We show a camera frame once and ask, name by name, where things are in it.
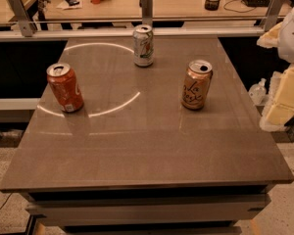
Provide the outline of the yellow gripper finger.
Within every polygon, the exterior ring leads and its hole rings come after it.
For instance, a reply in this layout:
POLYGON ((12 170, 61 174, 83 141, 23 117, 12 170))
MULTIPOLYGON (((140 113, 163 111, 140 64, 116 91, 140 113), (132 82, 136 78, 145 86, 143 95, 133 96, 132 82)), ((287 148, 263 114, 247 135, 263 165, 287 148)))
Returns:
POLYGON ((275 71, 269 83, 269 98, 262 111, 260 128, 281 130, 294 117, 294 64, 284 72, 275 71))
POLYGON ((277 48, 279 44, 279 34, 282 23, 276 24, 269 31, 264 33, 257 40, 257 45, 263 48, 277 48))

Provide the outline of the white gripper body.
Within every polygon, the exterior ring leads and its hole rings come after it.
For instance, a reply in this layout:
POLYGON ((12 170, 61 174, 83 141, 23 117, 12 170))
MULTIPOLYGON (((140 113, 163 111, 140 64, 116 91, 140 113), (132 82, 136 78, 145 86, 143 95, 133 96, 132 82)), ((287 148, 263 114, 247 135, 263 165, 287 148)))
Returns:
POLYGON ((278 56, 294 63, 294 7, 284 18, 278 36, 278 56))

